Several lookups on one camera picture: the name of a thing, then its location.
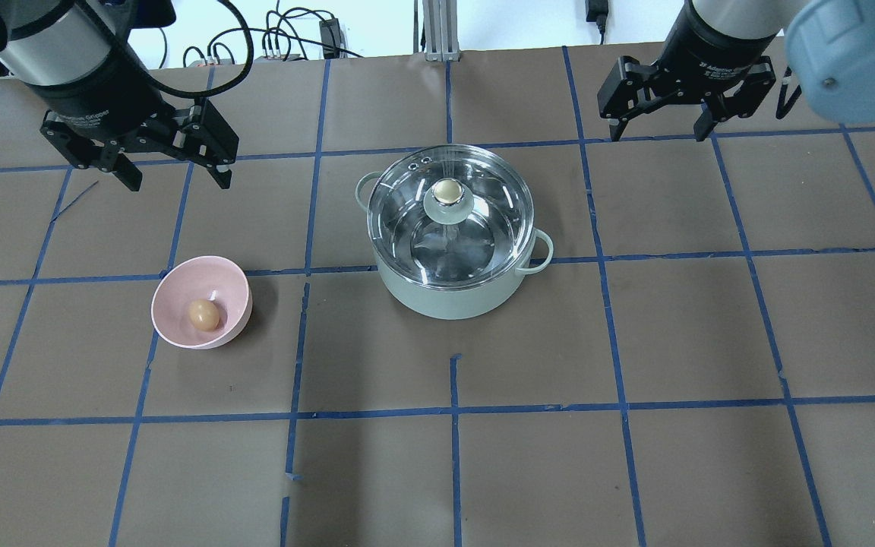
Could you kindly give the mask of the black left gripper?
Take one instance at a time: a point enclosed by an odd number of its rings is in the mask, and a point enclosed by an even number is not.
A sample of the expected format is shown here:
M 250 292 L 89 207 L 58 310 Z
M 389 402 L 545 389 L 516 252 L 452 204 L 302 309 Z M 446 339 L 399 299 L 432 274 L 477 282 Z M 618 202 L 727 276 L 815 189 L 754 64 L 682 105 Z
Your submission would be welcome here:
M 208 98 L 178 109 L 141 79 L 115 73 L 59 86 L 42 86 L 49 110 L 39 131 L 70 165 L 105 167 L 140 191 L 143 173 L 126 153 L 163 153 L 204 166 L 222 189 L 232 187 L 239 139 Z

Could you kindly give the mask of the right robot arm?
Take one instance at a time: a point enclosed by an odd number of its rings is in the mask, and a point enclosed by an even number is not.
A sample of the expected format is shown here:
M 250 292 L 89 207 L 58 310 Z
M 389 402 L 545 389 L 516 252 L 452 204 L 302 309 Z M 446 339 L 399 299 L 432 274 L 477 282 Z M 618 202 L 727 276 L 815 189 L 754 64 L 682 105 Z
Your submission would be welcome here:
M 629 121 L 667 105 L 700 105 L 692 132 L 705 140 L 749 118 L 775 83 L 798 79 L 798 97 L 824 120 L 875 122 L 875 1 L 687 1 L 652 65 L 621 56 L 597 93 L 599 115 L 621 139 Z

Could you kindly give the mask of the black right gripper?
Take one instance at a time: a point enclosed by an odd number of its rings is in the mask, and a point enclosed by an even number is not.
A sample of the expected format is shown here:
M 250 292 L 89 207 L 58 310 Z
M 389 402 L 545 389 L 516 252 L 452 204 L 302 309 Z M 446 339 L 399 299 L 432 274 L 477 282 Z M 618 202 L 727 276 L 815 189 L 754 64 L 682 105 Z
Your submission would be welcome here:
M 704 142 L 720 122 L 756 114 L 774 86 L 765 55 L 775 36 L 729 36 L 702 20 L 676 20 L 659 57 L 645 65 L 622 55 L 598 90 L 599 115 L 610 120 L 611 142 L 629 121 L 666 105 L 704 103 L 693 135 Z

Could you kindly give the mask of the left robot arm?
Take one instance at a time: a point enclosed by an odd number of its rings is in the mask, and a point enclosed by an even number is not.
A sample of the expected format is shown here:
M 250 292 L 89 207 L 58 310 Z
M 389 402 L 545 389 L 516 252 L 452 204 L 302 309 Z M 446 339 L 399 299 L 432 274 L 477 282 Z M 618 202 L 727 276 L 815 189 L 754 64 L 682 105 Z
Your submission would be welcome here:
M 132 153 L 204 167 L 228 189 L 239 139 L 210 101 L 246 79 L 204 91 L 174 89 L 143 65 L 135 29 L 176 21 L 170 1 L 0 1 L 0 65 L 48 107 L 39 132 L 74 169 L 141 187 Z

